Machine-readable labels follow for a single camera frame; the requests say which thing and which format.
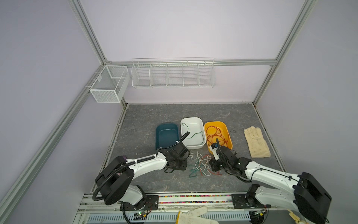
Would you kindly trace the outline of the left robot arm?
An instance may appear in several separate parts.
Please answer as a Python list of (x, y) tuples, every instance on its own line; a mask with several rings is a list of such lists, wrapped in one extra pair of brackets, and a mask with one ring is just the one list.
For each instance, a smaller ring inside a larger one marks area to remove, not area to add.
[(177, 170), (185, 171), (190, 151), (183, 141), (189, 134), (184, 133), (172, 146), (158, 148), (153, 155), (137, 159), (128, 159), (124, 155), (116, 157), (96, 177), (92, 200), (103, 200), (106, 205), (128, 203), (135, 210), (144, 208), (150, 199), (140, 186), (134, 186), (131, 182), (155, 170), (163, 170), (167, 174)]

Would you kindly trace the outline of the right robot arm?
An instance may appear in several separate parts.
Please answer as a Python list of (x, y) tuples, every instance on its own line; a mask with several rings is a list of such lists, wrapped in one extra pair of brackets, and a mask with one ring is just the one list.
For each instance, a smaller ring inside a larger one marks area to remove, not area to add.
[(328, 223), (332, 197), (313, 175), (290, 174), (265, 167), (251, 159), (237, 157), (218, 142), (209, 150), (214, 156), (210, 161), (213, 172), (224, 170), (242, 182), (251, 183), (245, 196), (250, 207), (278, 206), (298, 211), (315, 224)]

